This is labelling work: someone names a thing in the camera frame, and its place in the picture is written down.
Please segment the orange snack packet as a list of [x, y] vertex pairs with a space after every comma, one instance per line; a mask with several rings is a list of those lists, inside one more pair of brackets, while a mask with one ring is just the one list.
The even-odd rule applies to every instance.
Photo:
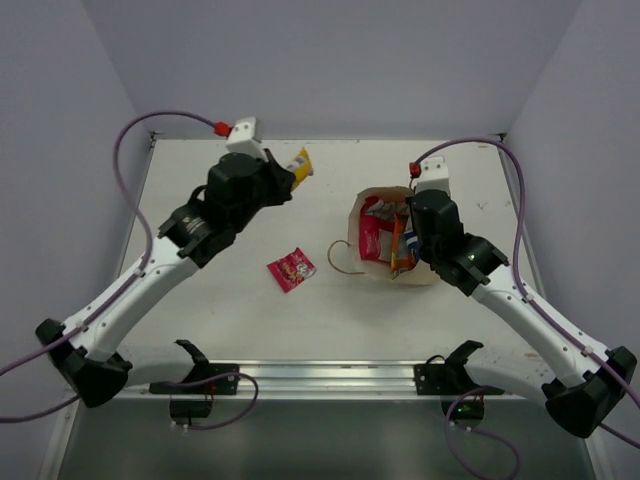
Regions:
[[410, 216], [406, 214], [395, 213], [390, 260], [392, 279], [395, 279], [400, 275], [412, 270], [417, 263], [417, 260], [412, 260], [408, 254], [407, 245], [404, 238], [404, 233], [406, 231], [414, 231]]

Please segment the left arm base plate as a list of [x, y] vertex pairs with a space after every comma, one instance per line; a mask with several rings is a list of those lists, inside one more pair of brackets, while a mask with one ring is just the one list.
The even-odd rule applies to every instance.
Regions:
[[[258, 387], [251, 376], [240, 371], [237, 363], [211, 363], [192, 342], [176, 340], [180, 353], [187, 355], [187, 372], [177, 380], [161, 380], [149, 384], [153, 395], [200, 395], [202, 400], [169, 401], [169, 416], [172, 422], [184, 432], [204, 432], [218, 430], [243, 419], [255, 406]], [[217, 396], [234, 396], [242, 379], [253, 385], [253, 397], [249, 404], [229, 419], [213, 424], [201, 424], [212, 412]]]

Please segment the red candy packet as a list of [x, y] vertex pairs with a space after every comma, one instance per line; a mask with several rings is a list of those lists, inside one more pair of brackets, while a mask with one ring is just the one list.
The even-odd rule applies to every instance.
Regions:
[[284, 293], [298, 287], [317, 271], [300, 248], [267, 265], [267, 269]]

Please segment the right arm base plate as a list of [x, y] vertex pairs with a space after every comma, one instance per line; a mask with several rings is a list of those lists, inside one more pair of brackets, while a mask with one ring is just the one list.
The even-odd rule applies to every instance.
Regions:
[[[462, 394], [480, 387], [465, 370], [469, 357], [484, 345], [467, 340], [447, 357], [436, 354], [413, 366], [413, 381], [418, 396], [438, 396], [441, 410], [447, 414], [453, 401]], [[485, 396], [501, 396], [505, 391], [487, 387], [479, 393], [466, 397], [451, 413], [454, 426], [474, 428], [480, 425], [485, 415]]]

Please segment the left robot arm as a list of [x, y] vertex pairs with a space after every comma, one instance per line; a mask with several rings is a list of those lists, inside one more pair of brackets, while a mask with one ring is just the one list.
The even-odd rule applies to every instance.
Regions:
[[129, 386], [165, 383], [189, 393], [205, 386], [208, 360], [192, 342], [145, 354], [126, 352], [122, 342], [171, 290], [230, 247], [261, 209], [291, 200], [296, 173], [295, 164], [281, 166], [269, 151], [225, 154], [151, 235], [137, 263], [75, 316], [37, 327], [52, 364], [87, 407]]

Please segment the beige paper bag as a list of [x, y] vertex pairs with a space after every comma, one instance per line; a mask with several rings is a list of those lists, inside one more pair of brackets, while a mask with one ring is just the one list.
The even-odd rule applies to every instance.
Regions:
[[[327, 249], [329, 265], [337, 272], [407, 286], [433, 286], [438, 277], [419, 262], [407, 245], [409, 211], [406, 198], [412, 191], [404, 186], [371, 187], [357, 194], [348, 215], [347, 238]], [[348, 266], [333, 261], [338, 244], [347, 248]]]

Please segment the yellow snack bar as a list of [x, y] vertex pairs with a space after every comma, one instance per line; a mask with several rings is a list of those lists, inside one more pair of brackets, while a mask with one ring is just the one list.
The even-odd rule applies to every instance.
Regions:
[[301, 148], [297, 156], [286, 165], [286, 169], [295, 177], [291, 187], [291, 191], [294, 191], [307, 177], [312, 176], [314, 173], [307, 150]]

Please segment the aluminium mounting rail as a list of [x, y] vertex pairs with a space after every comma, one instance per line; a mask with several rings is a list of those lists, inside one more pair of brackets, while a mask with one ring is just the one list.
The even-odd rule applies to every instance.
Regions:
[[[244, 362], [240, 371], [253, 377], [264, 392], [382, 392], [416, 394], [416, 361]], [[494, 387], [522, 398], [542, 401], [541, 385], [552, 377], [550, 368], [536, 355], [508, 357], [476, 353], [465, 370], [480, 386]]]

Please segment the blue Doritos bag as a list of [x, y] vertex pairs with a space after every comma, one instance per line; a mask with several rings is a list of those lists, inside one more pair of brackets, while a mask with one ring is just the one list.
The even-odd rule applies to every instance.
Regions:
[[407, 245], [407, 251], [412, 260], [418, 260], [419, 255], [419, 242], [418, 237], [414, 231], [406, 231], [404, 233], [405, 242]]

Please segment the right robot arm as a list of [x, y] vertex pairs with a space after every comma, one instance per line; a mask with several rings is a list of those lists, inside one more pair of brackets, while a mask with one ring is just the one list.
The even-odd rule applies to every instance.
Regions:
[[580, 331], [534, 290], [516, 265], [487, 239], [465, 232], [450, 195], [428, 189], [408, 197], [421, 261], [446, 284], [474, 299], [523, 338], [554, 376], [519, 388], [511, 376], [489, 386], [540, 397], [551, 418], [578, 438], [589, 437], [625, 396], [638, 360], [626, 347], [610, 348]]

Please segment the pink white snack bag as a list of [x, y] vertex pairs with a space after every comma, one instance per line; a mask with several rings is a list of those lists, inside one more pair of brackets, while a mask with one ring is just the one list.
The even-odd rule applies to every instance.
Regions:
[[358, 248], [365, 261], [390, 264], [394, 214], [406, 214], [403, 202], [385, 202], [379, 196], [368, 196], [359, 212]]

